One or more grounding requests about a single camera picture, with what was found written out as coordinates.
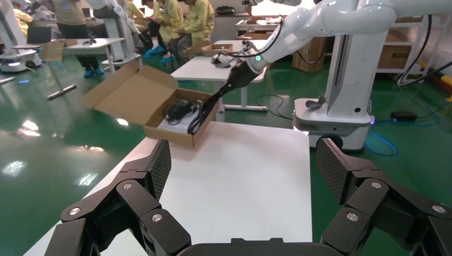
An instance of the black bag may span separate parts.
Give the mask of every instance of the black bag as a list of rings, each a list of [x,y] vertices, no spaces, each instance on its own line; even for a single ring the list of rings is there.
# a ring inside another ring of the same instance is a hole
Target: black bag
[[[226,14],[234,14],[236,9],[230,6],[220,6],[216,9],[216,14],[218,15],[226,15]]]

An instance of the brown cardboard box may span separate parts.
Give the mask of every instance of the brown cardboard box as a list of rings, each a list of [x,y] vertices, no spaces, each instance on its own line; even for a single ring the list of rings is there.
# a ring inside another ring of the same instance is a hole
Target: brown cardboard box
[[[249,20],[265,20],[264,16],[251,16]]]
[[[406,23],[406,22],[421,22],[422,16],[419,17],[404,17],[404,18],[398,18],[395,20],[396,23]]]
[[[236,37],[236,40],[267,40],[269,37],[270,34],[245,33],[239,37]]]
[[[322,54],[322,50],[324,50],[325,45],[325,37],[314,37],[307,45],[299,49],[301,55],[307,61],[316,61],[319,56]],[[294,56],[292,58],[292,67],[299,69],[304,72],[316,72],[323,69],[324,65],[324,56],[315,64],[309,64],[303,61],[298,53],[294,52]]]
[[[403,39],[388,34],[386,42],[405,42]],[[405,68],[408,56],[411,52],[410,45],[386,45],[383,47],[378,68]]]
[[[190,55],[194,55],[194,54],[200,53],[200,52],[203,51],[203,47],[204,47],[204,46],[208,46],[208,45],[211,45],[211,44],[212,44],[212,43],[209,42],[209,41],[204,41],[203,43],[194,45],[194,46],[192,46],[192,47],[190,47],[190,48],[187,48],[187,49],[184,51],[184,55],[185,55],[185,56],[190,56]]]
[[[43,61],[62,61],[63,49],[65,47],[76,45],[77,39],[54,40],[42,44],[42,59]]]
[[[195,147],[218,109],[218,104],[194,134],[183,134],[157,126],[164,119],[164,110],[177,99],[206,100],[211,95],[178,89],[177,81],[169,74],[151,67],[141,70],[139,61],[130,61],[83,96],[89,108],[141,124],[146,136]]]
[[[232,52],[232,44],[211,44],[202,47],[203,54],[206,57],[213,57],[220,52]]]
[[[257,24],[257,21],[258,21],[258,20],[247,20],[247,21],[246,21],[246,24],[247,24],[247,25],[255,25],[255,24]]]

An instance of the metal table leg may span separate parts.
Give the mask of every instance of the metal table leg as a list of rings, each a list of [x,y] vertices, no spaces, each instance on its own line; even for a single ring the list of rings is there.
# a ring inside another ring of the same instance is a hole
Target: metal table leg
[[[115,66],[113,65],[113,57],[111,56],[110,49],[108,49],[108,47],[105,47],[105,50],[107,53],[108,66],[110,67],[110,72],[113,74],[116,72]]]
[[[224,105],[226,109],[236,109],[236,110],[254,110],[254,111],[264,111],[267,112],[267,107],[260,106],[248,106],[248,88],[241,88],[241,105]]]
[[[69,85],[68,87],[63,88],[63,86],[60,83],[60,80],[58,79],[58,76],[57,76],[55,70],[53,69],[52,63],[48,62],[47,64],[48,64],[48,67],[50,69],[50,73],[52,74],[52,77],[55,80],[56,85],[59,88],[58,92],[52,93],[49,96],[47,96],[47,100],[53,100],[53,99],[55,99],[55,98],[57,98],[57,97],[59,97],[59,96],[61,96],[63,94],[66,94],[67,92],[72,91],[73,89],[77,88],[77,86],[75,84]]]
[[[215,82],[215,89],[216,89],[216,92],[223,86],[223,82]],[[216,115],[215,115],[215,119],[216,119],[216,121],[217,122],[224,122],[224,109],[225,109],[225,105],[223,105],[223,98],[220,98],[219,100],[218,100],[218,104],[219,104],[219,107],[218,107],[218,111],[216,112]]]
[[[5,79],[2,79],[2,80],[0,80],[0,85],[9,83],[9,82],[11,82],[13,80],[15,80],[15,77],[8,77],[8,78],[5,78]]]

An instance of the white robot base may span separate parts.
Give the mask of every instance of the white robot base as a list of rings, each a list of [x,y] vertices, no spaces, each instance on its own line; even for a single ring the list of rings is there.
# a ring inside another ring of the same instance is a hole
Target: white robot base
[[[306,107],[308,100],[297,99],[293,119],[294,130],[302,131],[309,136],[309,147],[316,148],[320,138],[331,138],[342,150],[361,151],[370,127],[371,118],[366,115],[362,119],[328,117],[327,104],[311,111]]]
[[[26,63],[30,61],[33,62],[31,65],[34,67],[42,65],[41,59],[33,50],[25,53],[2,54],[0,55],[0,71],[12,73],[24,71],[28,69]]]

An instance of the silver screw head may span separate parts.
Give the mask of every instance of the silver screw head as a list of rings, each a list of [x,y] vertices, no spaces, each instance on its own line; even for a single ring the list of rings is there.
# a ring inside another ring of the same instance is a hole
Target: silver screw head
[[[76,208],[74,208],[74,209],[72,209],[72,210],[69,211],[69,215],[75,215],[75,214],[77,214],[80,210],[81,210],[80,208],[76,207]]]
[[[446,209],[444,209],[443,207],[440,207],[439,205],[434,205],[434,206],[432,206],[432,208],[439,213],[446,213]]]
[[[126,184],[123,185],[123,188],[124,188],[125,190],[128,190],[128,189],[131,188],[131,187],[132,187],[132,184],[131,184],[131,183],[126,183]]]
[[[161,214],[155,214],[154,216],[152,216],[152,221],[153,222],[159,222],[159,221],[161,221],[162,220],[162,215]]]
[[[358,221],[358,216],[354,213],[349,213],[347,214],[347,219],[351,220],[351,221]]]
[[[372,187],[374,188],[381,188],[381,184],[378,182],[372,182]]]

